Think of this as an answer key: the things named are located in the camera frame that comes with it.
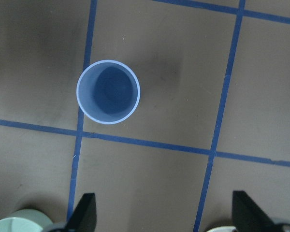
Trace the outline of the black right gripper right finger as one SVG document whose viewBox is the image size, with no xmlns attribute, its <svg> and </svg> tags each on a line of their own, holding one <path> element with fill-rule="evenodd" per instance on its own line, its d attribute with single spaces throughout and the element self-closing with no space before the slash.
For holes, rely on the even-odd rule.
<svg viewBox="0 0 290 232">
<path fill-rule="evenodd" d="M 232 222 L 238 232 L 281 232 L 263 210 L 242 190 L 232 193 Z"/>
</svg>

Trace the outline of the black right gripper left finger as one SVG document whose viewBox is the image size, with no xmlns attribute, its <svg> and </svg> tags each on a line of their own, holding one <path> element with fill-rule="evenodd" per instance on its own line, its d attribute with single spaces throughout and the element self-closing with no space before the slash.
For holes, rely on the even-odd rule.
<svg viewBox="0 0 290 232">
<path fill-rule="evenodd" d="M 63 231 L 94 232 L 96 225 L 97 208 L 95 193 L 84 193 Z"/>
</svg>

